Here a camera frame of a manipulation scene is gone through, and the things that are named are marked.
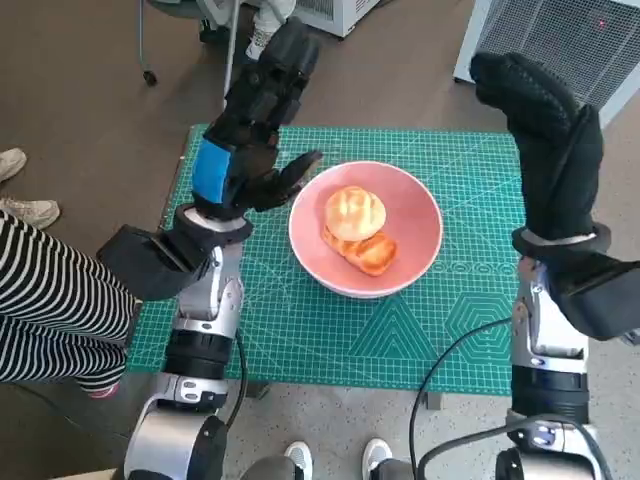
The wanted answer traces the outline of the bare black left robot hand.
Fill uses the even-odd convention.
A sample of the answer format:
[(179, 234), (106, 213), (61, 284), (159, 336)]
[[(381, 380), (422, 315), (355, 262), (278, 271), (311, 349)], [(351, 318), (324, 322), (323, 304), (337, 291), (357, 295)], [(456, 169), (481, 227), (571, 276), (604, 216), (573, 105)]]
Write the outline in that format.
[(280, 127), (289, 124), (313, 73), (320, 44), (292, 17), (259, 60), (242, 67), (225, 96), (226, 107), (203, 134), (192, 171), (195, 208), (230, 220), (248, 209), (279, 207), (296, 195), (323, 154), (308, 151), (275, 167)]

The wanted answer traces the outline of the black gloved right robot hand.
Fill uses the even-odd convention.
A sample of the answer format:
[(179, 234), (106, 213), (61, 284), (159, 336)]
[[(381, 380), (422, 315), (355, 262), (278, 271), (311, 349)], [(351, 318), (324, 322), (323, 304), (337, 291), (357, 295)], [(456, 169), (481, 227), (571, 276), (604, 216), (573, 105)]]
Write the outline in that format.
[(470, 76), (478, 100), (505, 115), (518, 148), (526, 230), (551, 243), (593, 237), (604, 154), (598, 110), (518, 53), (477, 53)]

